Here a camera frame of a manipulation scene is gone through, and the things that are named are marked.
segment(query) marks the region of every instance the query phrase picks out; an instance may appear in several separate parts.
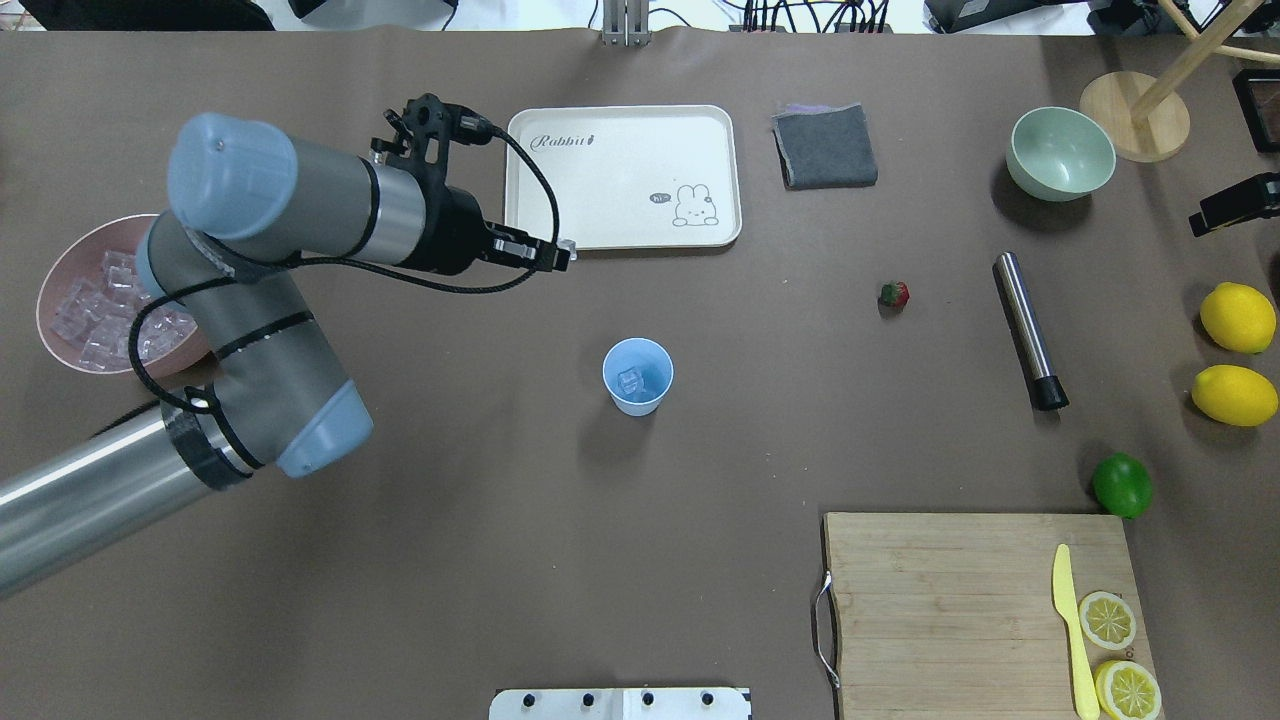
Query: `blue cup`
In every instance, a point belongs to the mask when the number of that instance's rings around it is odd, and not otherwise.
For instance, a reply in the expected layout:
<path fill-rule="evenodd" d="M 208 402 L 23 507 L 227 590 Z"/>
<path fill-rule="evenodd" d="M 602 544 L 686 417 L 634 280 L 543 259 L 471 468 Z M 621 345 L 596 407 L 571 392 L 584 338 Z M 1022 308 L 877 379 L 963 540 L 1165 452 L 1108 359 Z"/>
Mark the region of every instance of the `blue cup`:
<path fill-rule="evenodd" d="M 618 410 L 634 418 L 657 410 L 673 379 L 671 355 L 652 340 L 623 340 L 604 356 L 604 387 Z"/>

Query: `green lime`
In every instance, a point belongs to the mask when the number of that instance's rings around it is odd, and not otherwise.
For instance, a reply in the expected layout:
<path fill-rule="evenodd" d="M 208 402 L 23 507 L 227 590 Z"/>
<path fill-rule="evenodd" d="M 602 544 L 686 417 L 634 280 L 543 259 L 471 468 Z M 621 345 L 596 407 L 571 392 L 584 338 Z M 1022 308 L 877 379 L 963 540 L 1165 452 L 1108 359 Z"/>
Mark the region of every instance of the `green lime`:
<path fill-rule="evenodd" d="M 1151 505 L 1151 475 L 1135 457 L 1116 452 L 1093 470 L 1093 495 L 1107 512 L 1137 518 Z"/>

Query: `bowl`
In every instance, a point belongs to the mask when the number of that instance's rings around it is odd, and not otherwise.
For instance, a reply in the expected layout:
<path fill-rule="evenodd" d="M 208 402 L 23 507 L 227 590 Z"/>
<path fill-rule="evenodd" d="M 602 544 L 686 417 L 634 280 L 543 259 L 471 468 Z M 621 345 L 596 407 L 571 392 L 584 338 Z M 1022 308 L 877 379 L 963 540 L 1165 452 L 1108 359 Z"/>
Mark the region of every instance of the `bowl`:
<path fill-rule="evenodd" d="M 1065 202 L 1111 179 L 1116 150 L 1088 115 L 1068 108 L 1037 108 L 1014 124 L 1005 163 L 1028 195 Z"/>
<path fill-rule="evenodd" d="M 83 347 L 76 346 L 55 333 L 52 323 L 58 316 L 58 307 L 72 288 L 72 283 L 78 278 L 101 277 L 102 256 L 109 250 L 133 256 L 138 243 L 151 229 L 155 218 L 155 214 L 129 215 L 90 231 L 68 247 L 45 275 L 45 282 L 40 286 L 40 296 L 36 300 L 36 329 L 40 332 L 40 341 L 45 345 L 45 350 L 63 365 L 93 375 L 118 375 L 132 372 L 129 368 L 97 370 L 82 365 L 79 357 Z M 209 342 L 196 328 L 172 350 L 147 360 L 143 366 L 152 377 L 161 378 L 186 370 L 207 354 Z"/>

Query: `pink bowl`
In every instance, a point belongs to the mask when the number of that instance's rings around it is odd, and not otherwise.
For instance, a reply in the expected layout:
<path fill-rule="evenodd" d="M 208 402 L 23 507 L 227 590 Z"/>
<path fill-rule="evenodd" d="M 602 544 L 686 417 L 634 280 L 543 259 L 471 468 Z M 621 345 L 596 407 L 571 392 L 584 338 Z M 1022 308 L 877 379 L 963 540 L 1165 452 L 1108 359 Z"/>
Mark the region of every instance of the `pink bowl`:
<path fill-rule="evenodd" d="M 129 369 L 91 370 L 84 368 L 78 363 L 81 348 L 59 337 L 50 329 L 50 324 L 76 278 L 92 277 L 99 273 L 102 254 L 108 250 L 134 254 L 155 218 L 155 214 L 129 215 L 88 232 L 68 247 L 45 275 L 45 282 L 40 286 L 40 297 L 36 301 L 36 329 L 40 331 L 40 341 L 45 343 L 45 350 L 63 365 L 91 375 L 119 375 L 132 372 Z M 154 377 L 163 378 L 186 370 L 207 354 L 209 341 L 197 328 L 177 347 L 160 357 L 148 360 L 143 366 Z"/>

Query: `yellow knife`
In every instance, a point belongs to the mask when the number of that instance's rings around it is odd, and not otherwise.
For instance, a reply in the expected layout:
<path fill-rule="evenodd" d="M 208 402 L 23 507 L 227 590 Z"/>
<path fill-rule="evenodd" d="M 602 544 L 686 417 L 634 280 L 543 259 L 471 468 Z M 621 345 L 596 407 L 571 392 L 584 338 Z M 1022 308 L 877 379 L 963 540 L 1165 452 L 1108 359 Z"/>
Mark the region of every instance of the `yellow knife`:
<path fill-rule="evenodd" d="M 1071 646 L 1071 691 L 1075 693 L 1075 714 L 1080 720 L 1098 720 L 1098 693 L 1093 689 L 1089 659 L 1084 655 L 1080 611 L 1075 607 L 1071 550 L 1065 544 L 1057 546 L 1057 553 L 1053 555 L 1053 609 L 1066 621 L 1066 637 Z"/>

